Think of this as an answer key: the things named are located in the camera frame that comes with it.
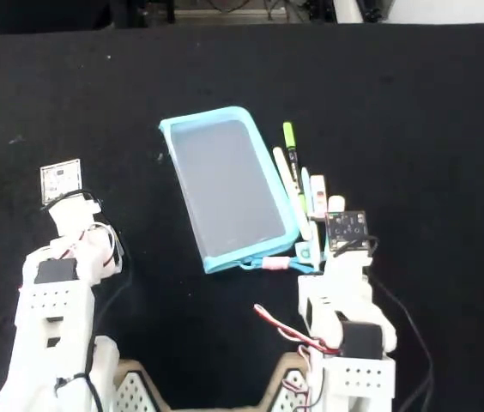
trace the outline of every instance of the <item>black tabletop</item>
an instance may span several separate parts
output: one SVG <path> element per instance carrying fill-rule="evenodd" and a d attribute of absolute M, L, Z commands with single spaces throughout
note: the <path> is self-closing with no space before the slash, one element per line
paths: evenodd
<path fill-rule="evenodd" d="M 56 236 L 39 167 L 82 159 L 137 272 L 101 333 L 174 408 L 255 404 L 302 329 L 297 274 L 205 276 L 161 119 L 243 106 L 269 147 L 293 122 L 301 163 L 367 212 L 374 273 L 414 314 L 433 410 L 484 410 L 484 26 L 168 27 L 0 37 L 0 387 L 25 256 Z M 95 291 L 97 304 L 120 280 Z M 403 314 L 397 392 L 426 362 Z"/>

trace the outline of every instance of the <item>black cable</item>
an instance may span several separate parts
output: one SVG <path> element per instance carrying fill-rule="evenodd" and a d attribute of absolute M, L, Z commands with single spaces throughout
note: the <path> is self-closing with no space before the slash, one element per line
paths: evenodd
<path fill-rule="evenodd" d="M 368 255 L 371 256 L 373 253 L 378 249 L 379 246 L 379 239 L 375 236 L 371 236 L 369 234 L 363 234 L 360 236 L 358 239 L 351 240 L 341 246 L 337 251 L 334 252 L 334 258 L 337 258 L 338 256 L 341 256 L 343 253 L 348 251 L 351 247 L 354 247 L 356 245 L 360 245 L 362 242 L 367 242 L 367 241 L 372 241 L 373 244 L 370 246 L 370 251 L 368 252 Z"/>
<path fill-rule="evenodd" d="M 276 5 L 280 2 L 280 0 L 275 0 L 274 3 L 270 7 L 267 7 L 267 0 L 263 0 L 263 6 L 265 7 L 265 11 L 267 12 L 267 19 L 272 21 L 273 15 L 272 12 L 275 9 Z"/>
<path fill-rule="evenodd" d="M 412 319 L 412 316 L 410 315 L 408 309 L 406 309 L 406 306 L 382 282 L 380 282 L 376 277 L 371 276 L 371 274 L 372 273 L 368 271 L 368 279 L 370 279 L 373 283 L 379 286 L 379 288 L 383 290 L 383 292 L 387 295 L 387 297 L 391 299 L 393 302 L 395 302 L 406 315 L 406 319 L 408 320 L 408 323 L 412 327 L 412 330 L 414 331 L 415 336 L 417 337 L 417 340 L 420 343 L 421 348 L 423 349 L 423 352 L 425 353 L 425 356 L 427 358 L 427 363 L 429 364 L 425 378 L 402 403 L 399 409 L 399 412 L 405 412 L 406 410 L 408 410 L 408 408 L 412 405 L 415 399 L 417 399 L 427 388 L 427 394 L 426 394 L 425 400 L 423 401 L 423 405 L 421 407 L 421 411 L 425 412 L 429 407 L 429 403 L 431 401 L 431 397 L 433 396 L 433 391 L 434 391 L 433 357 L 431 356 L 431 352 L 429 352 L 429 348 L 427 347 L 427 344 L 425 343 L 425 340 L 423 339 L 423 336 L 421 335 L 421 332 L 417 327 L 417 324 L 415 324 L 415 321 Z"/>
<path fill-rule="evenodd" d="M 295 4 L 294 2 L 292 2 L 291 0 L 285 0 L 286 2 L 286 5 L 290 6 L 293 10 L 293 12 L 295 13 L 295 15 L 297 15 L 297 18 L 299 19 L 300 22 L 304 23 L 305 20 L 303 20 L 303 17 L 301 16 L 301 14 L 299 13 L 299 11 L 297 10 L 297 8 L 299 7 L 297 4 Z"/>
<path fill-rule="evenodd" d="M 67 197 L 73 197 L 76 195 L 88 195 L 90 196 L 95 202 L 97 202 L 101 208 L 101 212 L 103 211 L 103 205 L 101 201 L 88 189 L 76 189 L 75 191 L 67 191 L 66 193 L 63 193 L 61 196 L 57 196 L 53 200 L 51 200 L 48 204 L 42 206 L 40 210 L 42 212 L 47 212 L 49 209 L 51 209 L 53 206 L 55 206 L 57 203 L 61 202 L 62 200 L 66 199 Z"/>
<path fill-rule="evenodd" d="M 320 393 L 318 394 L 318 397 L 317 397 L 317 400 L 314 401 L 313 404 L 311 405 L 300 405 L 300 406 L 296 406 L 295 408 L 293 408 L 292 412 L 295 412 L 296 410 L 298 409 L 309 409 L 311 410 L 312 408 L 314 408 L 315 406 L 318 405 L 318 403 L 320 402 L 320 399 L 322 398 L 322 393 L 324 391 L 324 381 L 326 380 L 326 368 L 322 368 L 322 384 L 320 385 Z"/>
<path fill-rule="evenodd" d="M 215 10 L 221 12 L 221 13 L 232 13 L 232 12 L 238 10 L 238 9 L 242 9 L 250 1 L 251 0 L 243 0 L 243 2 L 241 4 L 233 7 L 232 9 L 222 9 L 221 7 L 216 6 L 215 3 L 213 2 L 213 0 L 206 0 L 206 2 L 212 7 L 212 9 L 215 9 Z"/>
<path fill-rule="evenodd" d="M 83 378 L 86 381 L 86 384 L 88 385 L 89 391 L 91 392 L 91 396 L 94 399 L 95 402 L 95 408 L 97 409 L 97 412 L 103 412 L 103 404 L 101 403 L 101 398 L 99 397 L 99 393 L 97 392 L 97 389 L 95 388 L 94 383 L 91 381 L 89 378 L 89 375 L 87 373 L 77 373 L 70 379 L 64 379 L 64 378 L 59 378 L 57 379 L 57 383 L 55 384 L 55 387 L 53 388 L 55 391 L 55 396 L 57 396 L 57 390 L 65 387 L 68 385 L 70 382 L 72 382 L 75 379 Z"/>

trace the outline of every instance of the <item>pen cap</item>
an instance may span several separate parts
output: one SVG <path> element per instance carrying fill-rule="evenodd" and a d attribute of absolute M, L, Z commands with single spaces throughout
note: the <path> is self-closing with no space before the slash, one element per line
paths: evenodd
<path fill-rule="evenodd" d="M 286 147 L 294 148 L 295 137 L 293 137 L 292 124 L 290 122 L 284 122 L 284 124 L 282 125 L 282 129 L 284 129 L 284 140 L 286 140 Z"/>

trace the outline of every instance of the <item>cable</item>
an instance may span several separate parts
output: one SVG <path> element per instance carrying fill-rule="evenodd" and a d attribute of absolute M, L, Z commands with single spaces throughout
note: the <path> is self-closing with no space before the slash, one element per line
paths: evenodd
<path fill-rule="evenodd" d="M 76 189 L 75 191 L 67 191 L 66 193 L 63 193 L 61 196 L 57 196 L 53 200 L 51 200 L 48 204 L 45 204 L 40 208 L 42 212 L 47 212 L 49 209 L 51 209 L 53 206 L 55 206 L 57 203 L 61 202 L 62 200 L 68 198 L 68 197 L 73 197 L 76 195 L 88 195 L 99 204 L 99 207 L 101 208 L 101 211 L 103 210 L 103 205 L 101 201 L 88 189 Z"/>
<path fill-rule="evenodd" d="M 299 345 L 297 347 L 297 353 L 305 360 L 305 363 L 307 364 L 307 372 L 310 372 L 312 370 L 312 367 L 311 367 L 311 359 L 309 356 L 310 355 L 309 349 L 307 349 L 303 345 Z"/>
<path fill-rule="evenodd" d="M 427 363 L 429 364 L 425 378 L 421 381 L 419 386 L 415 388 L 415 390 L 402 403 L 399 409 L 399 412 L 405 412 L 406 410 L 408 410 L 408 408 L 412 405 L 415 399 L 417 399 L 427 388 L 427 394 L 425 396 L 425 400 L 423 401 L 423 405 L 421 407 L 421 411 L 425 412 L 428 409 L 428 406 L 434 391 L 433 357 L 431 356 L 431 352 L 429 352 L 429 348 L 427 347 L 427 344 L 425 343 L 425 340 L 423 339 L 423 336 L 421 335 L 421 332 L 417 327 L 417 324 L 415 324 L 415 321 L 412 319 L 412 316 L 410 315 L 408 309 L 406 309 L 406 306 L 382 282 L 380 282 L 375 276 L 371 276 L 371 274 L 372 274 L 371 271 L 368 270 L 368 279 L 372 280 L 373 283 L 379 286 L 379 288 L 383 290 L 383 292 L 387 295 L 387 297 L 391 299 L 393 302 L 395 302 L 406 315 L 406 319 L 408 320 L 408 323 L 412 327 L 412 330 L 414 331 L 415 336 L 417 337 L 417 340 L 420 343 L 421 348 L 423 349 L 423 352 L 425 353 L 425 356 L 427 358 Z"/>
<path fill-rule="evenodd" d="M 93 227 L 103 227 L 111 237 L 109 240 L 111 242 L 111 256 L 103 263 L 103 267 L 106 267 L 111 260 L 114 258 L 114 251 L 116 250 L 116 236 L 114 231 L 111 229 L 111 226 L 101 223 L 100 221 L 94 221 L 89 227 L 90 229 Z"/>
<path fill-rule="evenodd" d="M 55 391 L 55 396 L 57 396 L 57 390 L 65 387 L 73 380 L 79 379 L 79 378 L 84 378 L 84 380 L 86 381 L 86 384 L 88 385 L 88 389 L 91 392 L 91 396 L 94 399 L 95 408 L 97 409 L 97 412 L 103 412 L 103 404 L 101 403 L 101 398 L 99 397 L 99 393 L 97 392 L 97 389 L 95 388 L 94 383 L 91 381 L 87 373 L 77 373 L 70 379 L 58 378 L 57 383 L 53 388 Z"/>
<path fill-rule="evenodd" d="M 297 15 L 297 18 L 299 19 L 300 22 L 302 23 L 305 22 L 305 20 L 303 19 L 303 17 L 301 17 L 301 15 L 299 14 L 299 11 L 297 10 L 298 8 L 297 4 L 294 4 L 291 0 L 284 0 L 284 3 L 287 6 L 290 6 L 292 8 L 293 12 L 295 13 L 295 15 Z"/>
<path fill-rule="evenodd" d="M 241 4 L 233 7 L 232 9 L 222 9 L 221 7 L 216 6 L 212 0 L 206 0 L 206 2 L 212 7 L 212 9 L 215 9 L 220 13 L 232 13 L 238 9 L 242 9 L 244 6 L 246 6 L 246 4 L 250 2 L 250 0 L 244 0 Z"/>
<path fill-rule="evenodd" d="M 263 0 L 263 6 L 265 7 L 265 11 L 267 12 L 267 20 L 269 21 L 273 20 L 272 12 L 279 2 L 280 0 L 275 0 L 275 2 L 272 3 L 270 7 L 267 7 L 267 0 Z"/>
<path fill-rule="evenodd" d="M 326 380 L 326 369 L 322 368 L 322 384 L 320 385 L 320 393 L 318 393 L 317 400 L 314 401 L 314 403 L 312 403 L 311 405 L 305 404 L 305 405 L 301 405 L 301 406 L 296 406 L 295 408 L 293 408 L 292 412 L 295 412 L 298 409 L 305 409 L 305 411 L 307 411 L 307 410 L 311 410 L 312 408 L 317 406 L 318 403 L 320 402 L 320 399 L 322 398 L 322 394 L 324 392 L 324 381 L 325 380 Z"/>
<path fill-rule="evenodd" d="M 257 315 L 259 315 L 259 317 L 265 319 L 270 324 L 276 326 L 277 329 L 280 329 L 280 330 L 282 330 L 282 332 L 289 335 L 290 338 L 291 338 L 290 340 L 293 341 L 294 338 L 297 338 L 297 339 L 299 339 L 300 342 L 304 342 L 307 345 L 312 346 L 313 348 L 322 352 L 323 354 L 338 354 L 339 353 L 339 349 L 329 348 L 322 338 L 318 338 L 318 339 L 310 338 L 307 335 L 303 335 L 301 332 L 297 331 L 296 329 L 291 328 L 291 327 L 283 324 L 282 322 L 276 320 L 261 305 L 256 303 L 253 306 L 253 310 L 256 311 L 256 313 L 257 313 Z"/>
<path fill-rule="evenodd" d="M 341 256 L 343 253 L 348 251 L 349 248 L 361 244 L 362 242 L 369 242 L 370 240 L 374 242 L 373 245 L 370 247 L 370 251 L 368 252 L 368 256 L 371 256 L 378 249 L 379 239 L 369 234 L 363 234 L 358 239 L 351 240 L 342 245 L 339 249 L 337 249 L 337 251 L 334 252 L 334 258 Z"/>

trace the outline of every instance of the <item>yellow highlighter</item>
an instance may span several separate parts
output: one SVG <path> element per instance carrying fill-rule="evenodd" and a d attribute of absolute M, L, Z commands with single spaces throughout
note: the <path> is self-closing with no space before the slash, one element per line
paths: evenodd
<path fill-rule="evenodd" d="M 301 171 L 299 169 L 299 162 L 297 159 L 297 150 L 295 148 L 295 137 L 293 136 L 293 127 L 290 122 L 284 122 L 282 125 L 284 129 L 284 140 L 286 141 L 287 157 L 290 162 L 290 169 L 292 172 L 293 182 L 295 183 L 295 190 L 299 200 L 301 201 L 301 206 L 306 213 L 306 201 L 305 195 L 303 194 L 303 185 L 301 183 Z"/>

